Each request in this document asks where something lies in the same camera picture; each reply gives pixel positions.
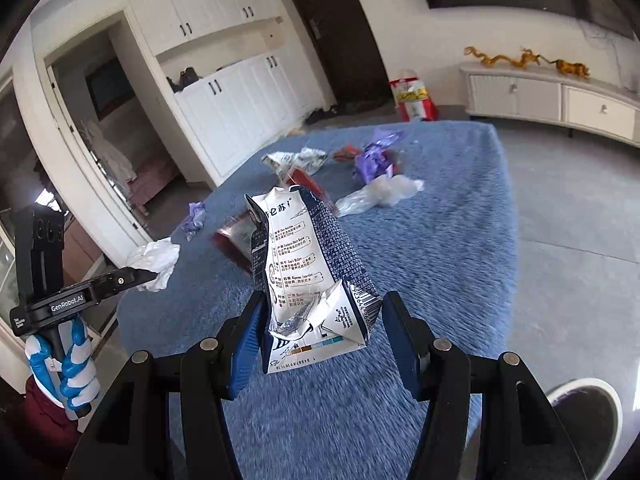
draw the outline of blue fuzzy blanket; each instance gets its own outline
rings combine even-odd
[[[511,319],[516,226],[502,147],[490,124],[403,123],[404,172],[423,192],[394,208],[341,218],[380,294],[398,290],[412,316],[466,352],[497,357]],[[369,142],[373,127],[287,137],[254,155],[207,198],[204,229],[187,242],[167,290],[129,291],[118,306],[127,351],[156,357],[182,352],[239,315],[252,279],[212,244],[211,235],[244,209],[245,193],[276,185],[265,153],[304,146],[333,153]],[[357,189],[353,167],[329,160],[314,179],[332,197]],[[470,432],[480,419],[472,396]],[[245,479],[405,478],[422,430],[426,403],[402,387],[378,319],[370,346],[297,370],[265,376],[258,359],[249,386],[225,402]],[[181,440],[174,403],[172,430]]]

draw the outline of dark front door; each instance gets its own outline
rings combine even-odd
[[[391,98],[385,67],[359,0],[293,0],[339,103]]]

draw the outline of hand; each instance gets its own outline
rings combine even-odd
[[[70,410],[78,410],[91,402],[100,393],[100,383],[96,377],[94,361],[91,359],[91,341],[87,337],[86,327],[79,316],[71,323],[70,340],[63,345],[68,348],[66,356],[60,363],[51,357],[51,347],[42,336],[30,335],[24,346],[33,377],[42,393],[55,405],[64,408],[62,397],[66,397],[66,405]],[[60,386],[56,388],[56,380],[52,373],[62,374]]]

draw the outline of gloved hand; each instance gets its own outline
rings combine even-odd
[[[91,359],[91,341],[87,337],[84,322],[76,316],[70,323],[70,332],[60,331],[63,346],[68,349],[62,363],[51,357],[49,343],[38,334],[27,338],[24,353],[31,365],[33,378],[45,396],[60,408],[64,408],[62,400],[66,397],[66,405],[75,411],[98,396],[100,383]],[[70,335],[70,340],[65,341],[65,333]],[[54,380],[52,374],[60,371],[63,378],[59,388],[56,388],[58,381]]]

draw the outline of golden dragon figurine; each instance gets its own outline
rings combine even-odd
[[[554,64],[562,75],[573,74],[577,77],[589,78],[589,69],[583,63],[569,63],[564,59],[556,59],[555,61],[549,61],[542,54],[535,54],[530,48],[523,48],[520,60],[511,59],[511,57],[504,54],[498,54],[498,56],[489,57],[487,54],[478,52],[474,46],[468,46],[465,49],[465,56],[473,55],[480,59],[480,63],[485,66],[493,66],[497,61],[508,61],[512,66],[527,69],[529,63],[537,63],[540,65],[540,59],[546,61],[549,64]]]

